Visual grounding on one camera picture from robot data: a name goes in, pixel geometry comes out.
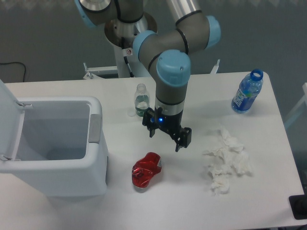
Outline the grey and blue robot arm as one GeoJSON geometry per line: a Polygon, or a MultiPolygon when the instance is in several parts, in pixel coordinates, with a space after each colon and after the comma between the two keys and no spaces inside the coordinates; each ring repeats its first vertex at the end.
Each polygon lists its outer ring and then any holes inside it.
{"type": "Polygon", "coordinates": [[[196,0],[169,0],[175,30],[159,35],[141,0],[77,0],[75,5],[89,26],[105,26],[105,36],[115,46],[132,49],[156,83],[155,107],[146,110],[142,123],[153,136],[167,133],[176,149],[186,148],[192,131],[181,126],[188,81],[190,54],[210,48],[221,38],[213,16],[206,16],[196,0]]]}

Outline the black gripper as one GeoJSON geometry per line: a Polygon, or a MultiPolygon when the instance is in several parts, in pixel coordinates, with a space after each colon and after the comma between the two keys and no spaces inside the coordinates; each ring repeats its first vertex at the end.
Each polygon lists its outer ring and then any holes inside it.
{"type": "Polygon", "coordinates": [[[192,129],[182,128],[181,120],[183,111],[176,115],[165,115],[163,110],[148,108],[143,115],[142,125],[147,127],[149,136],[152,138],[155,130],[159,129],[167,133],[176,143],[175,152],[181,148],[187,148],[191,143],[192,129]]]}

